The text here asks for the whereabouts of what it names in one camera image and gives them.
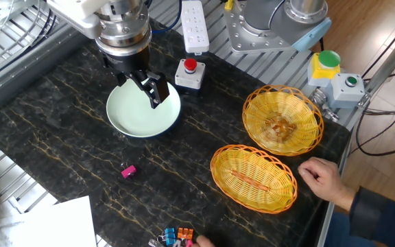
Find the person's left hand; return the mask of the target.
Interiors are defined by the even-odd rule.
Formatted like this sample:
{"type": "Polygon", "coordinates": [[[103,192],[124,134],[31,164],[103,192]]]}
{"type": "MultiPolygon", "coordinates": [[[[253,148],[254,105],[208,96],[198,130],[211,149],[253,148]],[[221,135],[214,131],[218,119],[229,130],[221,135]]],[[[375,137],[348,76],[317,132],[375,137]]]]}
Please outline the person's left hand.
{"type": "Polygon", "coordinates": [[[211,240],[204,235],[197,236],[195,243],[191,247],[215,247],[211,240]]]}

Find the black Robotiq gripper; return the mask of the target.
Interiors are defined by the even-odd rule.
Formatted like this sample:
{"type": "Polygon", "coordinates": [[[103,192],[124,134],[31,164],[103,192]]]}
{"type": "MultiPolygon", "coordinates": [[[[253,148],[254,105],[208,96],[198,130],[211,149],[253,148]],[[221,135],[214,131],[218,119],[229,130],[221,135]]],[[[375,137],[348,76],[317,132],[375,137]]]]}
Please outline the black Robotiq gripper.
{"type": "Polygon", "coordinates": [[[150,59],[148,44],[112,47],[98,43],[97,46],[101,51],[105,66],[119,71],[115,74],[117,86],[122,86],[130,78],[147,95],[153,109],[168,98],[166,76],[163,73],[148,70],[150,59]]]}

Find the person's right hand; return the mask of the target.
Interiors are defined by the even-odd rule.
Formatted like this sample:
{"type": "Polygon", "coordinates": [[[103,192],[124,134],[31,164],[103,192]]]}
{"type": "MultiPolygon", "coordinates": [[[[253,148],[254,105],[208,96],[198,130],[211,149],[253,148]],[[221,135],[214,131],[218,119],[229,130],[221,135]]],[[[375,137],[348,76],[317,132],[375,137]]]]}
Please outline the person's right hand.
{"type": "Polygon", "coordinates": [[[317,197],[350,211],[356,192],[342,182],[336,163],[311,157],[298,167],[298,172],[317,197]]]}

